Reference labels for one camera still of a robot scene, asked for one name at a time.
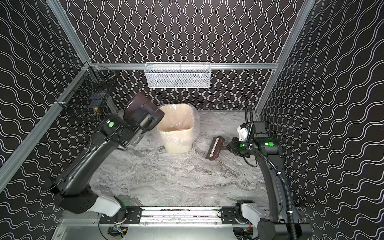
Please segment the brown plastic dustpan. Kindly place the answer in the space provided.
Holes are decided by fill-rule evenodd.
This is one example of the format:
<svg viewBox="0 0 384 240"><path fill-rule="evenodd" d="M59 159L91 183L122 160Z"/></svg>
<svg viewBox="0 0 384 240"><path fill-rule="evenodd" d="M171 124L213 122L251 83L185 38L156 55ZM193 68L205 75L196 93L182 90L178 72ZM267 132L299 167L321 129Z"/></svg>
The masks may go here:
<svg viewBox="0 0 384 240"><path fill-rule="evenodd" d="M165 116L151 100L142 93L137 93L124 109L123 119L126 122L135 121L144 131L151 131Z"/></svg>

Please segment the brown cartoon-face hand broom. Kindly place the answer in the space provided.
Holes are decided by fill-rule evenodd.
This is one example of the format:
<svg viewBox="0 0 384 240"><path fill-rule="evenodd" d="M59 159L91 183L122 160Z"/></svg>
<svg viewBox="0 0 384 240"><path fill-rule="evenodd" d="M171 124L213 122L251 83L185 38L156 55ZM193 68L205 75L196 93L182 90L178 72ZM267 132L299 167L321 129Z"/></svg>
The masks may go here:
<svg viewBox="0 0 384 240"><path fill-rule="evenodd" d="M214 137L206 155L206 160L214 161L220 156L220 152L229 150L230 145L225 145L225 139L222 136Z"/></svg>

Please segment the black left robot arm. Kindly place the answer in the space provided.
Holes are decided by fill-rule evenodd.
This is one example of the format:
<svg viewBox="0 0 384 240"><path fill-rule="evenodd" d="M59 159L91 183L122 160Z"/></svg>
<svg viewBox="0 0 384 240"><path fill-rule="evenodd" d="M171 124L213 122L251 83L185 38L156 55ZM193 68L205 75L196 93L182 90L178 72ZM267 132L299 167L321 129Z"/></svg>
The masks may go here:
<svg viewBox="0 0 384 240"><path fill-rule="evenodd" d="M95 212L116 218L117 222L122 221L124 204L115 197L95 193L90 180L114 150L139 140L150 130L153 122L149 114L134 115L126 120L117 115L107 116L78 158L59 177L49 182L48 190L55 195L57 205L74 214Z"/></svg>

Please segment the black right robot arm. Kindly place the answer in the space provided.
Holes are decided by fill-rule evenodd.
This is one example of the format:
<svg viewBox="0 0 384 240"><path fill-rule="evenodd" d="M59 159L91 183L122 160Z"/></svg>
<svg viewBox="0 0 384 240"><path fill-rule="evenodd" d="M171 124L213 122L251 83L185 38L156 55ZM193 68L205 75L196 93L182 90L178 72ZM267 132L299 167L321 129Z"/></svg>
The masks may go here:
<svg viewBox="0 0 384 240"><path fill-rule="evenodd" d="M313 235L295 207L284 173L285 156L278 140L270 138L265 123L254 121L238 127L239 137L229 144L229 151L247 160L254 156L263 174L269 201L269 217L264 218L250 202L240 203L243 222L253 224L256 240L308 240Z"/></svg>

